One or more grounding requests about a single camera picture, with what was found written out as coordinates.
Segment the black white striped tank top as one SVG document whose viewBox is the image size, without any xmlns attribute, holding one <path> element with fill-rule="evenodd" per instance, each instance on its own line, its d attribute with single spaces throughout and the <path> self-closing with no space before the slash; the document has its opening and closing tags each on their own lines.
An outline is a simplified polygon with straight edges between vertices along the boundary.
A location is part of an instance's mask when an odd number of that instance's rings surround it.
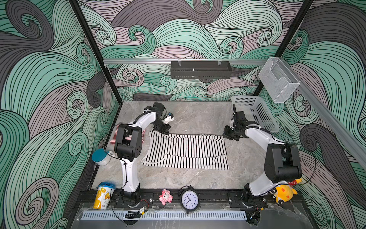
<svg viewBox="0 0 366 229">
<path fill-rule="evenodd" d="M 148 167 L 228 170 L 223 136 L 149 133 L 150 145 L 142 164 Z"/>
</svg>

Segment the red white striped tank top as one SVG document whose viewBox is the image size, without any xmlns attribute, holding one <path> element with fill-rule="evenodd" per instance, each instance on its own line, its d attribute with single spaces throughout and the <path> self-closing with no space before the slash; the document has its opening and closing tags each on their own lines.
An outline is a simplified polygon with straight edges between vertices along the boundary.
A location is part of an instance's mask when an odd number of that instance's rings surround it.
<svg viewBox="0 0 366 229">
<path fill-rule="evenodd" d="M 144 136 L 145 136 L 145 132 L 146 132 L 146 130 L 144 130 L 144 131 L 142 132 L 142 144 L 144 144 Z M 116 142 L 116 138 L 117 138 L 117 133 L 118 133 L 118 130 L 116 130 L 116 131 L 115 131 L 114 136 L 113 136 L 113 137 L 112 137 L 112 139 L 110 140 L 110 144 L 111 144 L 111 145 L 114 145 L 114 144 L 115 144 L 115 142 Z M 130 135 L 130 136 L 126 137 L 125 139 L 126 139 L 126 140 L 131 140 L 131 139 L 132 139 L 132 136 Z"/>
</svg>

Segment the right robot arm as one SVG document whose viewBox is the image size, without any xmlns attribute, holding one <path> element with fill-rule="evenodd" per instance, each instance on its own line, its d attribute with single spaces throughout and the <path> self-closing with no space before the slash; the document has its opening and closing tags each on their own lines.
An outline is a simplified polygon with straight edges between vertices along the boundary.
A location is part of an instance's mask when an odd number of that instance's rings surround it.
<svg viewBox="0 0 366 229">
<path fill-rule="evenodd" d="M 250 138 L 266 152 L 264 172 L 244 188 L 245 205 L 255 206 L 266 195 L 271 195 L 278 205 L 283 205 L 297 194 L 290 185 L 293 181 L 301 182 L 302 176 L 299 152 L 295 144 L 280 141 L 270 131 L 259 126 L 248 126 L 239 131 L 225 126 L 223 136 L 236 141 Z"/>
</svg>

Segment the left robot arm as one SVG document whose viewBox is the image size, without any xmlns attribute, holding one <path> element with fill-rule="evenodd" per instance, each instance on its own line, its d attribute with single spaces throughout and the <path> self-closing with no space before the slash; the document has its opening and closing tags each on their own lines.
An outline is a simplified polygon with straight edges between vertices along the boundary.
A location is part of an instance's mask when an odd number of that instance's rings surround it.
<svg viewBox="0 0 366 229">
<path fill-rule="evenodd" d="M 120 124 L 117 127 L 114 152 L 122 166 L 124 183 L 120 189 L 122 198 L 134 203 L 140 201 L 140 182 L 135 160 L 143 149 L 143 131 L 152 124 L 153 130 L 167 135 L 171 128 L 169 123 L 173 120 L 173 113 L 164 114 L 164 110 L 146 109 L 131 123 Z"/>
</svg>

